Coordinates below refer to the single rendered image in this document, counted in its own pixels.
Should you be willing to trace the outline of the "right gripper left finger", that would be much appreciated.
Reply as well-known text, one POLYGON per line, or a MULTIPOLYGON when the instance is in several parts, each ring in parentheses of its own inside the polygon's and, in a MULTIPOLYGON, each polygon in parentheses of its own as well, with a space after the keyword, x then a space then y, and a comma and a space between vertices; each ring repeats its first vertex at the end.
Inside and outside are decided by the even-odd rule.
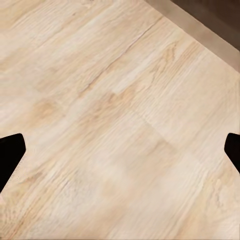
POLYGON ((0 138, 0 193, 26 152, 21 133, 0 138))

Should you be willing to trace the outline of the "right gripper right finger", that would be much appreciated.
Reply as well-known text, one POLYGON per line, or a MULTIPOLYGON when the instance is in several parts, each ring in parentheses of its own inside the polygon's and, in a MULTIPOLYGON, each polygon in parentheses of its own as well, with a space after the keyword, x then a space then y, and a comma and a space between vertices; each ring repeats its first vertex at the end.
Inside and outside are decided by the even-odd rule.
POLYGON ((240 173, 240 135, 228 133, 224 151, 240 173))

